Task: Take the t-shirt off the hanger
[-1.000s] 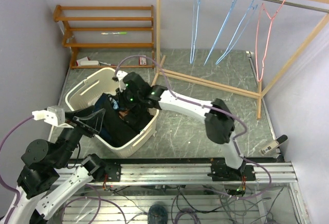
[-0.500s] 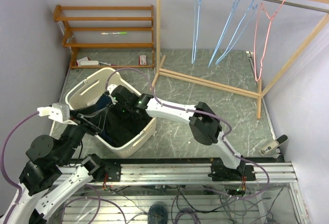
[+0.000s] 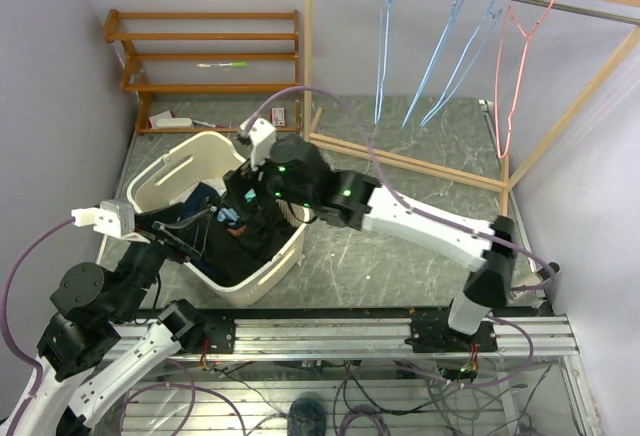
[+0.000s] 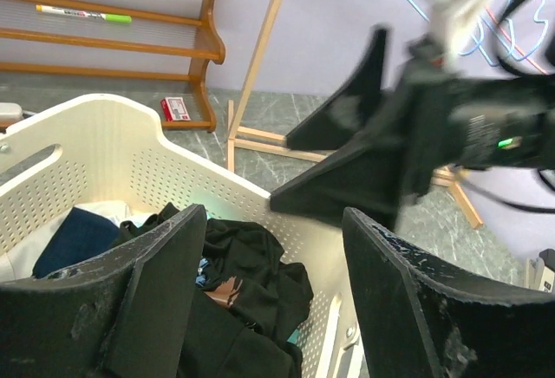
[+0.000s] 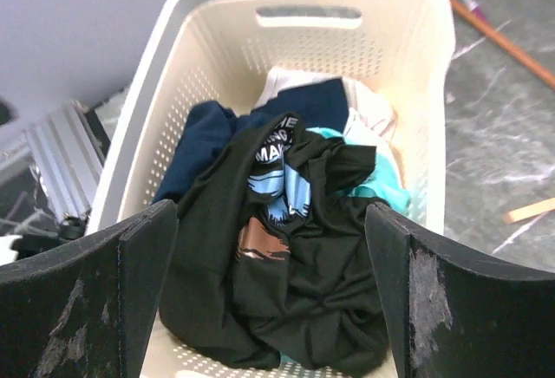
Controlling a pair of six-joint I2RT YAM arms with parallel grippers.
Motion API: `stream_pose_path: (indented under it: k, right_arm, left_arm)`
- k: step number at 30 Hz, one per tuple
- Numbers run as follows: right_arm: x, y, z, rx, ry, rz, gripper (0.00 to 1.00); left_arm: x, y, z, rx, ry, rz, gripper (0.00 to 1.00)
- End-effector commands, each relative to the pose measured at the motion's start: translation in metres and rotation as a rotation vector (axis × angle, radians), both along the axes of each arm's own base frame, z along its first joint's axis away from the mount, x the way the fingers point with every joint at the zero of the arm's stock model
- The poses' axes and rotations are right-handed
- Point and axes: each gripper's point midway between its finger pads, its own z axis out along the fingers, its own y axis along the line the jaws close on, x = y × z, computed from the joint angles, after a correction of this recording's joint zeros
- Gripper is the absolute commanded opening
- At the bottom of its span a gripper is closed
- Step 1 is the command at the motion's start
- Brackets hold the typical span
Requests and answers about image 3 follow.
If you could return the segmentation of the black t shirt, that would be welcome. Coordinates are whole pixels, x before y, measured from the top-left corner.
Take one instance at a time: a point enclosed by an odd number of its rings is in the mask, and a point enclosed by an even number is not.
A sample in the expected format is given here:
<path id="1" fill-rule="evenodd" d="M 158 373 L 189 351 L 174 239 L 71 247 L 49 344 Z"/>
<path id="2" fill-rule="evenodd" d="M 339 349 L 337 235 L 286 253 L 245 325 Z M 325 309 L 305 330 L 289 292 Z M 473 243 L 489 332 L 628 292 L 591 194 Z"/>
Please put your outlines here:
<path id="1" fill-rule="evenodd" d="M 222 201 L 214 213 L 202 257 L 189 261 L 223 287 L 235 286 L 261 269 L 295 232 L 281 209 L 241 221 Z"/>

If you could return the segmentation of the blue hanger of black shirt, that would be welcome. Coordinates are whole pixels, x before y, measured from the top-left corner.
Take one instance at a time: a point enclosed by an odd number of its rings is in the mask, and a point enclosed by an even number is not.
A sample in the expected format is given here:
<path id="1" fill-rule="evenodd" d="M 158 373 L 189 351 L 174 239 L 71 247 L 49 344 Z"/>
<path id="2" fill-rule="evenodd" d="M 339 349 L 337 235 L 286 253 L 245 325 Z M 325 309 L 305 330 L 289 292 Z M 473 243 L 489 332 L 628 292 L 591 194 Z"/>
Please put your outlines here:
<path id="1" fill-rule="evenodd" d="M 393 0 L 381 0 L 379 14 L 378 65 L 376 80 L 376 95 L 374 105 L 374 124 L 380 122 L 385 96 L 385 82 L 387 75 L 391 13 Z"/>

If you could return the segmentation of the blue hanger of teal shirt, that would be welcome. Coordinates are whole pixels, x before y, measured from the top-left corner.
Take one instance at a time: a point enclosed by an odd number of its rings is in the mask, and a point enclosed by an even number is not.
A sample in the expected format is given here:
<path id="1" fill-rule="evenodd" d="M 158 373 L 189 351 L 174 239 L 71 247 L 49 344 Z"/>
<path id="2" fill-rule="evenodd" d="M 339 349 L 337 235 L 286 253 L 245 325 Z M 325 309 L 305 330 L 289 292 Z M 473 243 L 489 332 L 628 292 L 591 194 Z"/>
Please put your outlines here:
<path id="1" fill-rule="evenodd" d="M 407 112 L 404 116 L 404 119 L 401 123 L 401 128 L 404 129 L 407 125 L 407 123 L 410 121 L 411 116 L 415 110 L 415 107 L 417 105 L 417 103 L 419 102 L 419 99 L 421 98 L 423 91 L 431 77 L 431 74 L 434 70 L 434 67 L 439 59 L 440 53 L 444 47 L 444 45 L 446 44 L 446 41 L 449 37 L 449 34 L 451 32 L 451 30 L 453 29 L 453 27 L 455 26 L 456 20 L 458 18 L 458 14 L 460 12 L 460 8 L 461 6 L 464 4 L 464 0 L 454 0 L 452 5 L 451 5 L 451 10 L 449 13 L 449 17 L 448 20 L 441 32 L 441 35 L 439 37 L 438 42 L 436 43 L 436 45 L 434 46 L 433 52 L 431 54 L 431 58 L 428 62 L 428 64 L 425 67 L 422 79 L 416 89 L 416 92 L 414 93 L 414 96 L 411 100 L 411 103 L 408 106 Z"/>

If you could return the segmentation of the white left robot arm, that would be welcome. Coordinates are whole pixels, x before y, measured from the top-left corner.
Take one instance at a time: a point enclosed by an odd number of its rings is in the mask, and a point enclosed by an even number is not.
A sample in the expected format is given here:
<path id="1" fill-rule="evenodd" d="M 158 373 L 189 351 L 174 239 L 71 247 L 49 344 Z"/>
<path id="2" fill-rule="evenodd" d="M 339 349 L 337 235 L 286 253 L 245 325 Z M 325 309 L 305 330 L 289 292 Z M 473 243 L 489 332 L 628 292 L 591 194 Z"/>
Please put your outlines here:
<path id="1" fill-rule="evenodd" d="M 121 336 L 116 327 L 132 322 L 165 261 L 201 255 L 212 212 L 180 220 L 182 206 L 138 214 L 128 203 L 104 201 L 74 209 L 69 223 L 129 241 L 115 270 L 96 263 L 70 268 L 51 296 L 55 314 L 34 357 L 18 348 L 1 317 L 1 334 L 19 359 L 33 369 L 4 435 L 88 435 L 106 410 L 154 366 L 179 352 L 192 353 L 206 340 L 206 320 L 188 301 L 169 304 L 146 333 L 104 371 L 95 368 Z"/>

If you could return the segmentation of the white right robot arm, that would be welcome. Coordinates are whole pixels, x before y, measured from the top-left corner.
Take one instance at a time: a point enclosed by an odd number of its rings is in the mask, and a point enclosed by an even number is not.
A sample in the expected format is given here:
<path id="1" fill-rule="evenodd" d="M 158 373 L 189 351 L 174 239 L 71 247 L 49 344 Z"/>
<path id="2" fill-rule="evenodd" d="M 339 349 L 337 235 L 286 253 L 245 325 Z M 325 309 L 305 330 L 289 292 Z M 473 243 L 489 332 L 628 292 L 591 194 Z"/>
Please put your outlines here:
<path id="1" fill-rule="evenodd" d="M 269 203 L 312 211 L 335 227 L 394 236 L 437 252 L 469 276 L 450 303 L 440 329 L 450 350 L 465 350 L 488 314 L 507 305 L 518 246 L 515 223 L 464 218 L 400 194 L 389 184 L 353 170 L 335 170 L 319 149 L 297 135 L 252 147 L 248 161 L 223 178 L 225 199 L 242 218 Z"/>

